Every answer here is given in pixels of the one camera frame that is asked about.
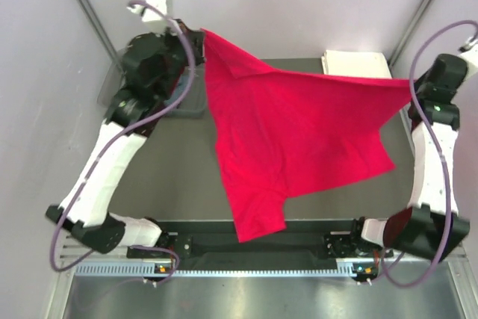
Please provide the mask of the pink t shirt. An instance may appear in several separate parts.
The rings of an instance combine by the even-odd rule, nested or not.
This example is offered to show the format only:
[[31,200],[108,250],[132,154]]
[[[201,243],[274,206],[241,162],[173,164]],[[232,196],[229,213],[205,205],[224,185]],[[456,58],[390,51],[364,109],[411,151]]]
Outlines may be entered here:
[[380,129],[409,102],[407,80],[277,69],[211,31],[204,51],[217,159],[240,242],[282,231],[291,197],[394,168]]

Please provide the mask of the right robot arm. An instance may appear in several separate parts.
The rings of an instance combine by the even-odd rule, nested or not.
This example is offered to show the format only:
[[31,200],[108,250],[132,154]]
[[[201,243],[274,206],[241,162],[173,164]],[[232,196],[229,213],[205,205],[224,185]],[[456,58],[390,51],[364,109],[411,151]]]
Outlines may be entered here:
[[460,128],[453,99],[459,87],[477,72],[477,54],[440,54],[415,82],[417,103],[411,103],[415,166],[412,194],[405,209],[386,220],[366,219],[348,238],[350,250],[367,255],[376,245],[420,258],[446,258],[467,236],[469,220],[459,216],[453,194],[453,152]]

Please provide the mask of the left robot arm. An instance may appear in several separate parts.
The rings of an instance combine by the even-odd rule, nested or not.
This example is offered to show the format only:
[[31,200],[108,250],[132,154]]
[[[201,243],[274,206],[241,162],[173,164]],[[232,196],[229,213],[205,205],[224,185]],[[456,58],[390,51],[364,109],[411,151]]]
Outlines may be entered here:
[[113,95],[99,136],[70,193],[50,205],[46,217],[80,244],[105,254],[118,246],[143,246],[164,255],[169,238],[149,218],[122,217],[109,212],[112,196],[137,151],[160,118],[177,112],[193,89],[196,70],[204,62],[205,34],[178,20],[184,40],[173,29],[134,37],[121,57],[123,86]]

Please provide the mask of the grey-blue t shirt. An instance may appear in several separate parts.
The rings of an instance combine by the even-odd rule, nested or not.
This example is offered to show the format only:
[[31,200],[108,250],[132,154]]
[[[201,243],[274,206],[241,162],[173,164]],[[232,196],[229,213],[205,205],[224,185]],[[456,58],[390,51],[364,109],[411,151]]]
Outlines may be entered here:
[[190,88],[190,76],[183,74],[177,81],[176,87],[170,99],[180,105],[186,99],[188,93],[190,92]]

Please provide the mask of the folded white t shirt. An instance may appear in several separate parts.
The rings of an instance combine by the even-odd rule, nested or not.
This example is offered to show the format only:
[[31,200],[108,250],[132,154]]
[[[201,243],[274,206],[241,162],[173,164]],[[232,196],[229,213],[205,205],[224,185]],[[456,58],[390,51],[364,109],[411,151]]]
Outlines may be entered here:
[[365,78],[391,78],[383,53],[326,50],[320,58],[323,72]]

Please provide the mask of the clear plastic bin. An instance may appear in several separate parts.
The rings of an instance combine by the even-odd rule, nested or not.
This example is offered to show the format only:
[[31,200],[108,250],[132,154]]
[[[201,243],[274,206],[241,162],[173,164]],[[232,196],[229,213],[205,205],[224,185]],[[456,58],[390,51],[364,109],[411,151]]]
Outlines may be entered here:
[[[202,118],[207,109],[207,96],[204,81],[205,67],[199,65],[195,70],[195,79],[187,95],[174,109],[167,114],[167,117],[199,119]],[[124,85],[124,75],[117,68],[115,63],[110,65],[102,88],[99,92],[97,103],[107,108],[113,96]]]

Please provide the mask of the right aluminium corner post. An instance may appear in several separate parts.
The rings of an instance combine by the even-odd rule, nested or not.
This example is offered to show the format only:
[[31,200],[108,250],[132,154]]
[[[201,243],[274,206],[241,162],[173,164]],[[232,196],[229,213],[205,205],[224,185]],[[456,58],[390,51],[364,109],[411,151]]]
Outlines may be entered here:
[[388,67],[390,69],[392,69],[399,60],[434,1],[435,0],[420,0],[418,3],[418,6],[413,11],[412,17],[408,21],[407,26],[401,33],[396,46],[388,58]]

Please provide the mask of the aluminium corner post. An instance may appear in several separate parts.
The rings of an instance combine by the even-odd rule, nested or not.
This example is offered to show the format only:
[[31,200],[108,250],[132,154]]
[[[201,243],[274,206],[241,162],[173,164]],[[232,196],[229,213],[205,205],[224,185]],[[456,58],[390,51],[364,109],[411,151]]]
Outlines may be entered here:
[[112,64],[117,68],[121,69],[120,57],[117,54],[116,49],[113,46],[105,28],[103,27],[100,18],[98,17],[96,11],[94,10],[90,0],[76,0],[86,16],[88,22],[90,23],[93,31],[98,37],[100,43],[107,52],[109,58],[111,59]]
[[392,69],[399,60],[434,1],[435,0],[420,0],[418,3],[418,6],[413,11],[412,17],[408,21],[407,26],[401,33],[396,46],[388,58],[388,67],[390,69]]

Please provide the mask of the left aluminium corner post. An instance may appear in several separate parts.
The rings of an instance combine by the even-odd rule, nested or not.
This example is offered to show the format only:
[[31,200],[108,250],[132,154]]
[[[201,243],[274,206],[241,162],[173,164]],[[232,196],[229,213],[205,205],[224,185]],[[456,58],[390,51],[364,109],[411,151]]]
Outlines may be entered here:
[[93,31],[98,37],[100,43],[107,52],[109,58],[111,59],[112,64],[117,68],[121,69],[120,57],[117,54],[116,49],[113,46],[105,28],[103,27],[100,18],[98,17],[96,11],[94,10],[90,0],[76,0],[86,16],[88,22],[90,23]]

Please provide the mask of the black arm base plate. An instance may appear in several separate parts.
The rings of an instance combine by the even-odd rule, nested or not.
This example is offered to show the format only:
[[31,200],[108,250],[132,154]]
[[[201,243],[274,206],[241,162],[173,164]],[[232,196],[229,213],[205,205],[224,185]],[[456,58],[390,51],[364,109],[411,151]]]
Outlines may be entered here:
[[240,242],[230,220],[158,222],[155,243],[180,258],[206,253],[311,253],[317,258],[371,258],[382,248],[360,237],[362,220],[288,220],[271,235]]

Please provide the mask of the aluminium frame rail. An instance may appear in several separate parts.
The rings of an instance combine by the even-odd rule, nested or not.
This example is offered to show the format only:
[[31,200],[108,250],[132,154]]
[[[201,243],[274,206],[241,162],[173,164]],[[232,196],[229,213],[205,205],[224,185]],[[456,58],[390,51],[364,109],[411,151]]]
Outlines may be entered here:
[[[166,260],[174,261],[175,251],[171,253],[153,250],[139,250],[131,247],[117,247],[107,254],[93,253],[89,260]],[[379,261],[378,253],[371,258],[376,263]],[[311,253],[206,253],[195,258],[180,258],[181,269],[312,269],[322,266],[326,261],[343,258],[317,258]]]

